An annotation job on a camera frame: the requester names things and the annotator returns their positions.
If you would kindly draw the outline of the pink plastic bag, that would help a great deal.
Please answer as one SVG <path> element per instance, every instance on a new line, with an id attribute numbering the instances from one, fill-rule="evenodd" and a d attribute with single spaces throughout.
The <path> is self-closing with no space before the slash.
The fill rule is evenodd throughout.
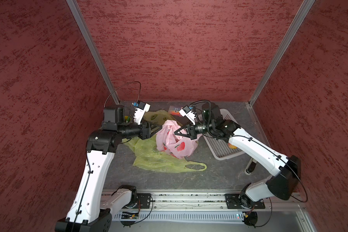
<path id="1" fill-rule="evenodd" d="M 158 151 L 165 152 L 177 159 L 183 159 L 195 152 L 202 135 L 198 135 L 194 140 L 178 139 L 174 132 L 179 128 L 180 126 L 175 120 L 167 120 L 156 134 L 156 145 Z"/>

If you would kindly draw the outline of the green plastic bag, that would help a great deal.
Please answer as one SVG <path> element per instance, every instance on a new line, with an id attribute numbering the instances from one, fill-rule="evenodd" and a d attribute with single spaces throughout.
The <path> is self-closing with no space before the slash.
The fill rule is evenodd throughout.
<path id="1" fill-rule="evenodd" d="M 147 112 L 144 119 L 162 126 L 167 120 L 175 120 L 173 116 L 164 110 Z M 177 120 L 175 121 L 180 127 L 182 126 Z M 204 163 L 187 161 L 186 157 L 177 159 L 165 152 L 158 151 L 156 135 L 146 140 L 137 137 L 130 140 L 123 139 L 123 144 L 136 156 L 133 165 L 144 170 L 161 173 L 184 173 L 201 172 L 207 169 Z"/>

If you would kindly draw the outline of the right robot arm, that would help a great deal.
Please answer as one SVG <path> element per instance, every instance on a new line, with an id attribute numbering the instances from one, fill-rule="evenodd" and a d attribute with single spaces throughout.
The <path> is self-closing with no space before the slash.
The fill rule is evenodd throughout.
<path id="1" fill-rule="evenodd" d="M 239 194 L 239 202 L 245 209 L 252 208 L 259 200 L 275 196 L 289 200 L 301 182 L 301 162 L 296 156 L 288 157 L 263 144 L 237 122 L 224 119 L 217 105 L 208 100 L 192 102 L 184 106 L 180 115 L 190 124 L 175 131 L 175 135 L 194 140 L 200 134 L 225 141 L 251 156 L 270 174 L 265 180 L 246 185 Z"/>

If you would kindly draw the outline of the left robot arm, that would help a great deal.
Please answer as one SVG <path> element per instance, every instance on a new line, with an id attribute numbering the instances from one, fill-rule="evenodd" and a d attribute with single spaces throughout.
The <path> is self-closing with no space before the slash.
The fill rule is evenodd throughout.
<path id="1" fill-rule="evenodd" d="M 123 207 L 136 204 L 136 187 L 122 185 L 101 206 L 103 185 L 118 145 L 123 139 L 149 139 L 162 129 L 142 120 L 149 104 L 138 101 L 134 107 L 134 117 L 129 123 L 124 118 L 124 106 L 104 108 L 101 128 L 87 140 L 86 165 L 75 200 L 67 216 L 57 221 L 56 232 L 107 232 L 112 218 Z"/>

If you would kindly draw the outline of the orange yellow peach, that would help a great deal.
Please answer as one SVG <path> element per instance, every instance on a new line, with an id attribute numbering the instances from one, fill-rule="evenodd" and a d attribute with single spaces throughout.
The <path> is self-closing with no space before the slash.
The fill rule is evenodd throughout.
<path id="1" fill-rule="evenodd" d="M 230 149 L 238 149 L 238 147 L 236 147 L 236 146 L 234 146 L 234 145 L 232 145 L 232 144 L 230 144 L 230 143 L 228 143 L 228 147 L 229 147 Z"/>

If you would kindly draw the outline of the crayon box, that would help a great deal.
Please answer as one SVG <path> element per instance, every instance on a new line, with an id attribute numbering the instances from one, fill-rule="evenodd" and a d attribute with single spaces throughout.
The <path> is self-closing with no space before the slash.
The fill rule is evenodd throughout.
<path id="1" fill-rule="evenodd" d="M 169 107 L 169 114 L 173 116 L 181 116 L 180 111 L 182 110 L 182 107 L 176 107 L 176 106 L 170 106 Z"/>

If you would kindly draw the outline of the white plastic basket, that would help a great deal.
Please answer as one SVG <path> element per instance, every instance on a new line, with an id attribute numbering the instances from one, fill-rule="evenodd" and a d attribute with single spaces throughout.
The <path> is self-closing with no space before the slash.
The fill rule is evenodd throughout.
<path id="1" fill-rule="evenodd" d="M 217 160 L 231 159 L 244 154 L 244 151 L 238 148 L 230 148 L 228 143 L 212 138 L 209 134 L 205 134 L 204 137 L 210 151 Z"/>

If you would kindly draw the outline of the black white marker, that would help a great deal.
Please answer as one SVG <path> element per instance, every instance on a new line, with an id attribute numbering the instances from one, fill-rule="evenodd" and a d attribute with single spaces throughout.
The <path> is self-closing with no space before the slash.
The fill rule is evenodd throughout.
<path id="1" fill-rule="evenodd" d="M 254 172 L 256 165 L 257 162 L 253 158 L 251 158 L 245 169 L 246 175 L 251 175 L 251 173 Z"/>

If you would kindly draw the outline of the aluminium front rail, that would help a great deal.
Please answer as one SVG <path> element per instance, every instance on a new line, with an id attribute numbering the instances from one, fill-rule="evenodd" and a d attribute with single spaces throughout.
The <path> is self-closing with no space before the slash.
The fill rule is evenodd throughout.
<path id="1" fill-rule="evenodd" d="M 141 209 L 155 211 L 306 211 L 295 199 L 259 200 L 251 208 L 241 206 L 238 190 L 138 190 Z"/>

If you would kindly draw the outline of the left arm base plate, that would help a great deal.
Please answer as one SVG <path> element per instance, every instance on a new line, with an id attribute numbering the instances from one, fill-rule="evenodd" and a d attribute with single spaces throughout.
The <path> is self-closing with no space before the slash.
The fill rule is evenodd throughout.
<path id="1" fill-rule="evenodd" d="M 153 205 L 153 199 L 150 193 L 137 193 L 132 197 L 132 202 L 127 206 L 123 206 L 122 209 L 139 210 L 149 209 Z"/>

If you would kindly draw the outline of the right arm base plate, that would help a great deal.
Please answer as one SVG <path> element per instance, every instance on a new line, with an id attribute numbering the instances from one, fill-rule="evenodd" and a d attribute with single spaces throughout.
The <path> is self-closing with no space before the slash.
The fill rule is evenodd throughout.
<path id="1" fill-rule="evenodd" d="M 240 196 L 240 194 L 236 193 L 227 193 L 224 196 L 228 209 L 265 209 L 265 204 L 263 200 L 254 202 L 250 200 L 246 195 Z"/>

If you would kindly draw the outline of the left aluminium corner post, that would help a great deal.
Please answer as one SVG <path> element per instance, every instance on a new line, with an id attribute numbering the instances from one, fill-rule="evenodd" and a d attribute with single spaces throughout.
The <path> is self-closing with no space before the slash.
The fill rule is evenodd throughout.
<path id="1" fill-rule="evenodd" d="M 101 76 L 104 79 L 108 90 L 112 94 L 111 97 L 113 98 L 113 100 L 116 104 L 119 104 L 120 99 L 119 99 L 116 92 L 113 93 L 113 91 L 115 90 L 115 87 L 111 81 L 109 74 L 108 74 L 107 68 L 105 67 L 105 65 L 103 63 L 103 60 L 100 56 L 98 48 L 97 48 L 97 46 L 92 38 L 90 30 L 88 29 L 88 26 L 87 26 L 87 24 L 82 16 L 82 13 L 81 13 L 81 10 L 78 6 L 77 1 L 76 0 L 67 0 L 66 2 L 67 2 L 67 5 L 68 5 L 72 15 L 73 15 L 73 18 L 76 21 L 77 26 L 79 27 L 79 29 L 83 35 L 83 38 L 84 38 L 84 40 L 85 40 L 93 58 L 94 58 L 94 61 L 95 61 L 96 65 L 101 73 Z"/>

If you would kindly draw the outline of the aluminium corner post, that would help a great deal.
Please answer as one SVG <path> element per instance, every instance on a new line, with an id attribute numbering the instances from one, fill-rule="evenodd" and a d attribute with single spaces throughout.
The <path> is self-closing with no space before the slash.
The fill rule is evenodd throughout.
<path id="1" fill-rule="evenodd" d="M 282 59 L 283 55 L 285 54 L 287 48 L 289 47 L 290 43 L 292 42 L 293 38 L 295 37 L 296 33 L 298 32 L 299 28 L 301 27 L 304 19 L 308 15 L 310 9 L 314 5 L 315 0 L 304 0 L 302 1 L 302 4 L 300 5 L 295 17 L 293 18 L 289 28 L 287 29 L 280 45 L 278 46 L 270 64 L 268 65 L 261 81 L 259 82 L 257 88 L 255 89 L 253 95 L 251 96 L 250 100 L 248 101 L 249 106 L 252 108 L 254 104 L 256 103 L 258 97 L 260 96 L 262 90 L 264 89 L 265 85 L 267 84 L 268 80 L 270 79 L 271 75 L 273 74 L 275 68 L 279 64 L 280 60 Z"/>
<path id="2" fill-rule="evenodd" d="M 113 91 L 115 90 L 115 87 L 111 81 L 109 74 L 108 74 L 107 68 L 105 67 L 105 65 L 103 63 L 103 60 L 100 56 L 98 48 L 97 48 L 97 46 L 92 38 L 90 30 L 88 29 L 88 26 L 87 26 L 87 24 L 82 16 L 82 13 L 81 13 L 81 10 L 78 6 L 77 1 L 76 0 L 67 0 L 66 2 L 67 2 L 67 5 L 68 5 L 72 15 L 73 15 L 73 18 L 76 21 L 77 26 L 79 27 L 79 29 L 83 35 L 83 38 L 84 38 L 84 40 L 85 40 L 93 58 L 94 58 L 94 61 L 95 61 L 96 65 L 101 73 L 101 76 L 104 79 L 108 90 L 112 94 L 111 97 L 113 98 L 113 100 L 116 104 L 119 104 L 120 99 L 119 99 L 116 92 L 113 93 Z"/>

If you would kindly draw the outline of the right aluminium corner post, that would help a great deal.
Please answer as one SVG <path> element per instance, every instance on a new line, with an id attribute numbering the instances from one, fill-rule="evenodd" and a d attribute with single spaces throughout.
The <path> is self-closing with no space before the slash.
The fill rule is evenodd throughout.
<path id="1" fill-rule="evenodd" d="M 248 101 L 249 106 L 252 108 L 254 104 L 256 103 L 258 97 L 260 96 L 262 90 L 264 89 L 265 85 L 267 84 L 268 80 L 270 79 L 271 75 L 273 74 L 275 68 L 279 64 L 280 60 L 282 59 L 283 55 L 285 54 L 287 48 L 289 47 L 290 43 L 292 42 L 293 38 L 295 37 L 296 33 L 298 32 L 299 28 L 301 27 L 304 19 L 308 15 L 310 9 L 314 5 L 315 0 L 304 0 L 302 1 L 302 4 L 300 5 L 295 17 L 293 18 L 289 28 L 287 29 L 280 45 L 278 46 L 270 64 L 268 65 L 261 81 L 259 82 L 257 88 L 255 89 L 253 95 L 251 96 L 250 100 Z"/>

